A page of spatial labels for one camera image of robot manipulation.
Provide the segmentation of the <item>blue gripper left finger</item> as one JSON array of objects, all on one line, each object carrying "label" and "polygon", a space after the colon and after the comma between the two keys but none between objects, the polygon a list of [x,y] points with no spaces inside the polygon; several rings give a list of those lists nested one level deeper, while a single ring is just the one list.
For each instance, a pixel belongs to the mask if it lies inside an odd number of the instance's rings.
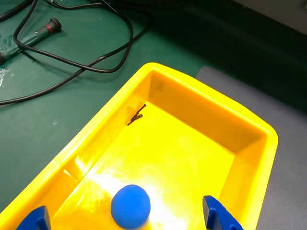
[{"label": "blue gripper left finger", "polygon": [[16,230],[51,230],[47,207],[40,206],[32,210],[22,220]]}]

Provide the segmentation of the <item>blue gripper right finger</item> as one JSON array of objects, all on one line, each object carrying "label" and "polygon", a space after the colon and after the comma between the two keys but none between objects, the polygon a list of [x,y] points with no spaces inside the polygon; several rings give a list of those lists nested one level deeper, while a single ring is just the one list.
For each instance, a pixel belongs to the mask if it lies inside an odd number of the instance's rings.
[{"label": "blue gripper right finger", "polygon": [[213,196],[205,195],[202,207],[207,230],[243,230],[240,223]]}]

